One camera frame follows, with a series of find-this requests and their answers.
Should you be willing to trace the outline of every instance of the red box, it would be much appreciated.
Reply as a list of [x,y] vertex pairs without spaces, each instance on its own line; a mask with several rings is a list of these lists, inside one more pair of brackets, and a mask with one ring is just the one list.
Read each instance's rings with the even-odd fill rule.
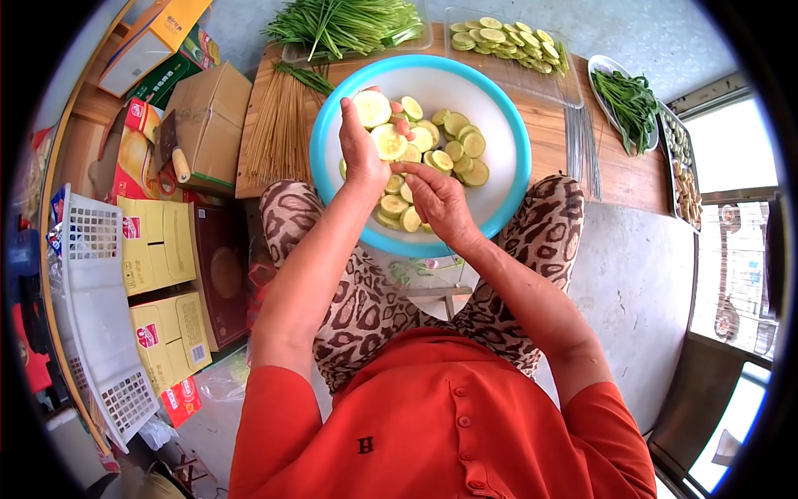
[[185,423],[202,408],[202,400],[200,400],[200,393],[194,384],[193,376],[189,376],[172,388],[167,388],[160,398],[164,401],[166,412],[175,428]]

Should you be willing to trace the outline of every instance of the metal tray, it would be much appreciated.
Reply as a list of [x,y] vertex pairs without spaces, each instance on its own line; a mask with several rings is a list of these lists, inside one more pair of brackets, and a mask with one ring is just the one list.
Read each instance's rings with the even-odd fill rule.
[[668,175],[667,175],[667,177],[668,177],[668,185],[669,185],[670,194],[671,194],[671,196],[668,197],[668,201],[670,202],[670,214],[674,218],[679,219],[679,220],[683,221],[685,224],[687,224],[687,226],[690,227],[691,229],[693,229],[693,231],[696,234],[701,234],[701,230],[700,229],[695,228],[692,224],[689,224],[687,222],[687,220],[682,219],[676,213],[676,204],[677,204],[677,195],[678,194],[676,192],[676,179],[674,178],[675,177],[674,155],[670,151],[670,149],[668,148],[668,138],[665,135],[665,119],[662,117],[662,114],[666,113],[666,114],[670,115],[670,117],[673,118],[685,130],[685,135],[687,136],[687,143],[689,144],[690,152],[691,152],[690,159],[692,159],[693,161],[692,161],[692,164],[690,166],[682,165],[682,167],[693,174],[693,181],[695,182],[695,185],[696,185],[696,191],[701,192],[701,189],[698,188],[698,175],[696,174],[696,158],[695,158],[695,151],[693,150],[693,139],[690,138],[690,132],[687,130],[687,127],[685,126],[685,124],[682,123],[681,120],[676,116],[676,114],[673,111],[671,111],[668,108],[668,106],[666,106],[662,101],[658,100],[658,103],[659,103],[659,113],[657,113],[657,121],[658,121],[658,125],[659,125],[659,144],[662,147],[662,151],[665,153],[665,158],[667,158],[667,160],[668,160]]
[[446,43],[446,57],[454,61],[462,62],[465,65],[470,65],[472,68],[480,71],[482,74],[492,79],[504,91],[516,91],[528,93],[537,97],[542,97],[549,101],[556,102],[557,104],[579,109],[584,105],[582,97],[582,88],[579,86],[579,77],[574,68],[574,61],[571,58],[571,53],[567,54],[568,64],[571,69],[565,75],[565,78],[557,76],[555,73],[541,74],[534,69],[523,67],[521,64],[508,59],[499,59],[495,55],[483,55],[474,52],[473,50],[460,51],[452,48],[452,33],[449,27],[455,22],[466,22],[469,19],[479,19],[485,16],[494,18],[502,23],[510,23],[516,21],[526,22],[532,28],[540,28],[541,30],[549,33],[555,40],[560,40],[565,44],[566,51],[568,48],[568,40],[556,31],[551,31],[546,28],[535,26],[534,18],[525,19],[510,19],[490,14],[489,12],[480,12],[478,10],[461,9],[460,7],[449,7],[446,9],[446,23],[444,26],[444,40]]

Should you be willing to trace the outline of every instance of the plastic bag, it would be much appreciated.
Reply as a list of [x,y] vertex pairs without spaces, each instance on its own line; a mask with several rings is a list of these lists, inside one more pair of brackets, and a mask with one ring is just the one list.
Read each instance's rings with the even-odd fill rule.
[[247,391],[247,347],[241,347],[210,369],[194,376],[205,397],[217,402],[241,402]]
[[180,436],[174,428],[155,416],[150,417],[139,429],[139,435],[152,450],[158,450],[169,442],[172,437],[178,438]]

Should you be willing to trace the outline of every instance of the clear plastic tray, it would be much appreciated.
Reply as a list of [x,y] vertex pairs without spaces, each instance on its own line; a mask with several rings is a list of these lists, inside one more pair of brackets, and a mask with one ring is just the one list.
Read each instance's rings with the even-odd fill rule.
[[[446,9],[445,16],[444,39],[446,42],[446,57],[479,70],[505,91],[531,94],[574,109],[579,109],[584,105],[582,89],[579,86],[579,77],[574,70],[574,62],[570,53],[567,54],[567,57],[571,69],[565,74],[565,78],[562,78],[557,73],[538,73],[534,69],[523,67],[512,59],[500,59],[495,55],[483,55],[473,50],[462,51],[452,48],[452,32],[449,27],[456,22],[466,22],[471,19],[489,16],[502,23],[525,22],[535,29],[540,26],[535,25],[534,19],[502,18],[488,12],[461,9],[459,7],[449,7]],[[540,29],[549,33],[555,41],[562,41],[566,49],[568,48],[568,40],[565,37],[544,27],[540,27]]]
[[[373,52],[374,54],[379,54],[382,57],[387,55],[402,55],[403,53],[410,53],[410,52],[421,52],[422,50],[426,50],[433,45],[433,24],[429,21],[429,14],[427,13],[427,1],[426,0],[406,0],[409,3],[412,3],[416,6],[416,11],[418,11],[418,17],[421,22],[424,23],[424,30],[421,31],[421,36],[419,38],[415,38],[413,40],[408,40],[407,42],[402,42],[400,45],[392,47],[390,49],[381,50],[379,52]],[[299,67],[307,67],[312,65],[322,65],[328,64],[330,62],[335,62],[339,59],[329,59],[327,56],[313,56],[310,61],[307,60],[307,57],[310,55],[310,47],[303,45],[302,43],[289,43],[286,44],[282,48],[282,59],[285,62],[289,62],[293,65]],[[357,52],[348,52],[344,54],[343,59],[341,61],[347,61],[351,59],[366,59],[369,56],[360,55]]]

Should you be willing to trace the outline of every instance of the white plastic basket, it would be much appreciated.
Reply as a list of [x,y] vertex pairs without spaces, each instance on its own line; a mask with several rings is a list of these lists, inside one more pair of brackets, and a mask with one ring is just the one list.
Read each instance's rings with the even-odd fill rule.
[[59,331],[75,383],[101,408],[109,437],[125,445],[157,411],[136,350],[122,276],[122,210],[72,194],[66,185],[61,233],[69,325]]

